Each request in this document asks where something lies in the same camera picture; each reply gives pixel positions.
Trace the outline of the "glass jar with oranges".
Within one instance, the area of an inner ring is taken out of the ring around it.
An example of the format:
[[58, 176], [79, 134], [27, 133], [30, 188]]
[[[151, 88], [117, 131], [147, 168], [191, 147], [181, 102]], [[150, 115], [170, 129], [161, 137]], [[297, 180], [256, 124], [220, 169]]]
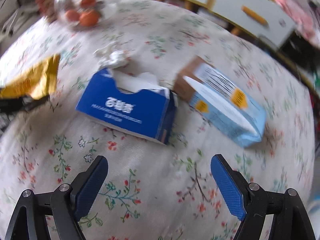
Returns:
[[119, 0], [55, 0], [57, 19], [69, 29], [85, 30], [106, 24], [117, 12]]

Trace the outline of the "blue tissue box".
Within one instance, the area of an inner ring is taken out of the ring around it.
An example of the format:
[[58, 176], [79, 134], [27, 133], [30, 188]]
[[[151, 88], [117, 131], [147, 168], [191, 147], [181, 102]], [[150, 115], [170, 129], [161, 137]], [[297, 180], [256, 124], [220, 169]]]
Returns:
[[109, 128], [166, 145], [177, 107], [177, 95], [152, 74], [133, 77], [104, 68], [92, 76], [75, 109]]

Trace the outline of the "white tissue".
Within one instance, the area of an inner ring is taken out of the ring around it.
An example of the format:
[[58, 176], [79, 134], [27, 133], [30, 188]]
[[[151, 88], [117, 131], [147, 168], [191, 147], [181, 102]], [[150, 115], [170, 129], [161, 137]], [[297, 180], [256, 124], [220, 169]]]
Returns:
[[129, 58], [117, 41], [110, 42], [107, 46], [97, 49], [93, 55], [98, 61], [99, 70], [124, 67], [129, 62]]

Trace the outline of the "light blue milk carton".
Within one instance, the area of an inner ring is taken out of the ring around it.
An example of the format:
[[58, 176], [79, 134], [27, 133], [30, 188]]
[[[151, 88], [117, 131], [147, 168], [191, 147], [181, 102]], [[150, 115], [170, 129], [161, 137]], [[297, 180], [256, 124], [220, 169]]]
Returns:
[[266, 124], [263, 107], [199, 56], [178, 72], [173, 91], [240, 147], [262, 141]]

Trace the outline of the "yellow snack bag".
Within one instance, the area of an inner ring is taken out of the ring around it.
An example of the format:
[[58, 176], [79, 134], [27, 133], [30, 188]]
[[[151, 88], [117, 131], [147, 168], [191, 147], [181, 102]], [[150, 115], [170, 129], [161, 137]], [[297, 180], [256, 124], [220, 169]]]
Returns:
[[40, 100], [53, 94], [56, 91], [60, 57], [60, 54], [54, 54], [19, 74], [1, 88], [1, 99], [29, 96], [34, 100]]

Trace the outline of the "white drawer cabinet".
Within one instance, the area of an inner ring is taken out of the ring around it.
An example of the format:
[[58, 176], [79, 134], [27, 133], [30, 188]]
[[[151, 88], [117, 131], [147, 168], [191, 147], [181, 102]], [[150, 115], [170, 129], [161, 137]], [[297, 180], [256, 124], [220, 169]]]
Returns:
[[296, 24], [274, 0], [185, 0], [203, 6], [275, 50], [295, 31]]

